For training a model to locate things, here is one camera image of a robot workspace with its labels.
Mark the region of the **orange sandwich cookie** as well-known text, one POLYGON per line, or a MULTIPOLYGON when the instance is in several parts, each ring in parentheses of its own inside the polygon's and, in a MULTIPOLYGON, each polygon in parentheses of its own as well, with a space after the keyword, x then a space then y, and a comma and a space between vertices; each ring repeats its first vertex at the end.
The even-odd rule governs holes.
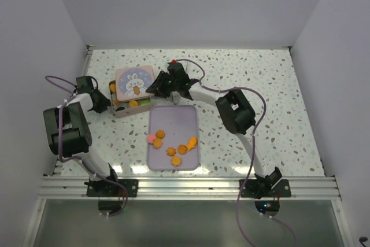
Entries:
POLYGON ((139 102, 136 101, 136 100, 131 100, 131 101, 129 101, 128 105, 129 105, 130 108, 138 107, 139 102))

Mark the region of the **green sandwich cookie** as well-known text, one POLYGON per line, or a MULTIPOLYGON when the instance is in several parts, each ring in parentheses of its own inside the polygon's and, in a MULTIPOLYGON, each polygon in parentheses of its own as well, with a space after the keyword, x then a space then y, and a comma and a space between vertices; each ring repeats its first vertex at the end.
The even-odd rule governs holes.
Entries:
POLYGON ((151 103, 151 99, 150 98, 140 99, 139 103, 140 105, 148 105, 149 103, 151 103))

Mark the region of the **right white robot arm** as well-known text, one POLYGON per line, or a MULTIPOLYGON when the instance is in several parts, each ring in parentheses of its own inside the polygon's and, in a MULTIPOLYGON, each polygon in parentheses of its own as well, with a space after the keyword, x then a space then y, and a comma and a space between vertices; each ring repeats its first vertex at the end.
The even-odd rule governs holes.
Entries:
POLYGON ((246 87, 212 89, 203 84, 205 71, 200 79, 190 78, 180 60, 169 63, 167 71, 160 71, 146 90, 159 98, 168 98, 172 92, 181 97, 201 101, 217 108, 225 129, 236 135, 251 159, 251 166, 257 179, 256 188, 263 196, 271 196, 278 190, 282 174, 278 167, 267 164, 256 149, 256 131, 262 122, 267 104, 257 91, 246 87), (254 93, 262 101, 262 114, 256 119, 256 112, 244 95, 244 91, 254 93))

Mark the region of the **black sandwich cookie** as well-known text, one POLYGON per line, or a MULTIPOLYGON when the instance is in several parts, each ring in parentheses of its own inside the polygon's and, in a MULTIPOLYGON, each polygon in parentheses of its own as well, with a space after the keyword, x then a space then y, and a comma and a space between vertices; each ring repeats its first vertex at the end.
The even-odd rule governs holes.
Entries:
POLYGON ((125 110, 125 109, 126 109, 125 107, 119 106, 119 107, 116 108, 116 111, 122 111, 122 110, 125 110))

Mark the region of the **cookie tin with liners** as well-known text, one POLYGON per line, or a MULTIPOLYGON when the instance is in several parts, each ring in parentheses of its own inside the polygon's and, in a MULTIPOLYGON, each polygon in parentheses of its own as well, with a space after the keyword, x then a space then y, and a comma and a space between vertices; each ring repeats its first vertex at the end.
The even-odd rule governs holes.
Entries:
MULTIPOLYGON (((112 83, 116 84, 116 82, 114 80, 112 80, 112 81, 109 82, 109 85, 112 84, 112 83)), ((112 112, 113 112, 114 116, 117 117, 117 118, 122 118, 122 117, 126 117, 126 116, 132 116, 132 115, 135 115, 135 114, 138 114, 138 113, 147 112, 153 107, 153 102, 151 100, 151 103, 149 103, 148 105, 140 105, 140 103, 139 103, 138 107, 130 108, 129 105, 128 105, 129 101, 136 100, 136 101, 139 102, 140 99, 129 99, 128 101, 121 102, 117 99, 117 94, 116 94, 117 89, 116 89, 115 93, 112 93, 110 91, 110 89, 109 89, 109 92, 110 92, 112 112), (123 106, 126 109, 122 110, 122 111, 116 111, 116 108, 119 107, 119 106, 123 106)))

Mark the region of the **round orange cookie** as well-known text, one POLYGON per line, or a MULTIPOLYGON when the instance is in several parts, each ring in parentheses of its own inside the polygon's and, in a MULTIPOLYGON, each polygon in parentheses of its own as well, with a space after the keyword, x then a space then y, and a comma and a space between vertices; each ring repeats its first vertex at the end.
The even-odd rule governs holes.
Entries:
POLYGON ((110 91, 111 91, 112 93, 115 93, 115 92, 116 92, 116 85, 115 85, 114 83, 110 84, 110 85, 109 85, 109 88, 110 88, 110 91))

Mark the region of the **lavender plastic tray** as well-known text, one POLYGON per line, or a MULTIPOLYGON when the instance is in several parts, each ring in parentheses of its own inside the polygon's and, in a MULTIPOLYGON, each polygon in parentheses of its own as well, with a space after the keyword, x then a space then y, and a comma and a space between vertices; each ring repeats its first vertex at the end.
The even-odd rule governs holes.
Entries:
POLYGON ((177 152, 180 145, 188 144, 191 137, 198 139, 197 111, 191 105, 155 106, 150 110, 149 134, 155 134, 158 130, 165 131, 162 146, 159 149, 148 144, 147 165, 152 171, 191 171, 199 164, 199 147, 188 150, 185 155, 177 152), (182 163, 175 167, 171 164, 171 158, 167 156, 166 149, 176 149, 176 156, 181 157, 182 163))

